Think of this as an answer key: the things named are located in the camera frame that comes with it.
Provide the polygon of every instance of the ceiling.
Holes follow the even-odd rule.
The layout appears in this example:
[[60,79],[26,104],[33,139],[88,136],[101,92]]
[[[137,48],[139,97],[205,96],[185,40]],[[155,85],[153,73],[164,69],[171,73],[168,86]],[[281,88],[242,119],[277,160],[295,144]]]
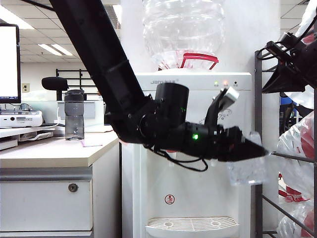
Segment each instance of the ceiling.
[[307,3],[308,1],[304,0],[281,0],[281,34],[295,33],[298,30]]
[[[35,0],[50,6],[49,0]],[[1,5],[29,23],[34,29],[20,29],[21,62],[81,62],[72,42],[55,12],[37,7],[21,0],[0,0]],[[120,24],[117,22],[112,4],[120,0],[102,0],[106,11],[120,37]],[[44,50],[38,44],[59,44],[72,56],[56,56]]]

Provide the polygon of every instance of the desk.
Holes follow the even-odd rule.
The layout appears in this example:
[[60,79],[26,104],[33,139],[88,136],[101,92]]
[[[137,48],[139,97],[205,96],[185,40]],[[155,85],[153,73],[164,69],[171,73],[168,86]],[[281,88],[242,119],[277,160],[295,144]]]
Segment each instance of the desk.
[[0,237],[118,238],[120,171],[114,132],[51,137],[0,151]]

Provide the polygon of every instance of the drip tray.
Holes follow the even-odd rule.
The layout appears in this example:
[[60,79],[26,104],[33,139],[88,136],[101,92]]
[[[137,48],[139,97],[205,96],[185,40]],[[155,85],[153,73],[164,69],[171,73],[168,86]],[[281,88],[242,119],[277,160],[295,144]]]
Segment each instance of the drip tray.
[[236,236],[238,230],[230,217],[152,218],[146,226],[155,238],[224,238]]

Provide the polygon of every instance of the water bottle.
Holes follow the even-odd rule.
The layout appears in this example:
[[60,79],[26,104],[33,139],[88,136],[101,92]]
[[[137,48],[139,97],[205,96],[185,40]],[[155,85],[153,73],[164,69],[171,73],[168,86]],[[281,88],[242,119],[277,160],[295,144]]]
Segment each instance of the water bottle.
[[161,69],[211,67],[185,53],[216,56],[224,41],[224,0],[143,0],[146,47]]
[[65,93],[65,139],[84,139],[84,90]]

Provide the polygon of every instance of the drawer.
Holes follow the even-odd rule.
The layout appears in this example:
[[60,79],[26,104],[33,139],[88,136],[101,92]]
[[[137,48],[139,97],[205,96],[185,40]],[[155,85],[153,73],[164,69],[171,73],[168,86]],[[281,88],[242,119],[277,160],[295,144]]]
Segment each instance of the drawer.
[[[76,191],[69,187],[72,183],[78,186]],[[0,201],[2,232],[92,229],[91,176],[2,175]]]
[[93,238],[92,232],[0,232],[2,238]]

